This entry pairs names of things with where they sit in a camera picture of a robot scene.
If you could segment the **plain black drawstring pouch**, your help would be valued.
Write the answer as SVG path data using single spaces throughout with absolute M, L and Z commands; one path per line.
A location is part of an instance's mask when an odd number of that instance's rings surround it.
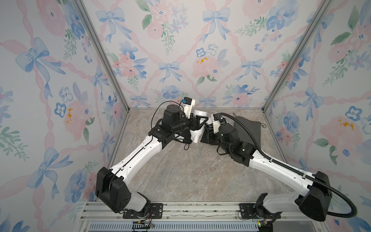
M 205 128 L 203 136 L 201 138 L 201 143 L 217 146 L 219 145 L 219 133 L 214 133 L 214 130 L 211 128 Z

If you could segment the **black pouch with gold logo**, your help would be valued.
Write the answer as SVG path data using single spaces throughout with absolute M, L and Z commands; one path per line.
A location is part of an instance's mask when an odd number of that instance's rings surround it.
M 191 134 L 190 131 L 185 131 L 181 134 L 175 134 L 174 135 L 174 141 L 180 142 L 185 144 L 184 150 L 188 150 L 190 147 L 190 144 L 192 144 Z

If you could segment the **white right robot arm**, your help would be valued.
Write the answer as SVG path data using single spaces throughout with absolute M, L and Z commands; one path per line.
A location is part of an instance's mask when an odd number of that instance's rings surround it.
M 209 144 L 216 144 L 235 162 L 260 170 L 291 187 L 287 194 L 263 193 L 255 203 L 257 211 L 271 214 L 299 212 L 315 221 L 325 221 L 332 194 L 324 187 L 328 179 L 323 175 L 310 180 L 312 174 L 280 162 L 265 158 L 252 144 L 240 139 L 238 130 L 228 124 L 207 123 L 205 136 Z

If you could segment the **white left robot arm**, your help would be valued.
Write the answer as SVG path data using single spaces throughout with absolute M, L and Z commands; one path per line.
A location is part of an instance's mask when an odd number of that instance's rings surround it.
M 168 105 L 163 117 L 134 151 L 111 168 L 103 167 L 98 171 L 95 195 L 115 213 L 127 209 L 139 213 L 140 217 L 146 216 L 150 211 L 150 200 L 140 193 L 131 192 L 128 184 L 171 141 L 198 143 L 208 119 L 206 112 L 192 110 L 190 105 Z

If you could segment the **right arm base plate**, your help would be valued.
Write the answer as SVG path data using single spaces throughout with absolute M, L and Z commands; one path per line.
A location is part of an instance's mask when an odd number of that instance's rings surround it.
M 240 203 L 238 217 L 240 219 L 280 219 L 281 213 L 271 213 L 263 206 L 255 206 L 255 203 Z

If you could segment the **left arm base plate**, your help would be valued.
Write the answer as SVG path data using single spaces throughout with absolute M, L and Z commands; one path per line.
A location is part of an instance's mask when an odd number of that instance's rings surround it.
M 146 204 L 144 208 L 137 212 L 134 210 L 125 209 L 123 219 L 162 219 L 163 203 L 150 203 Z

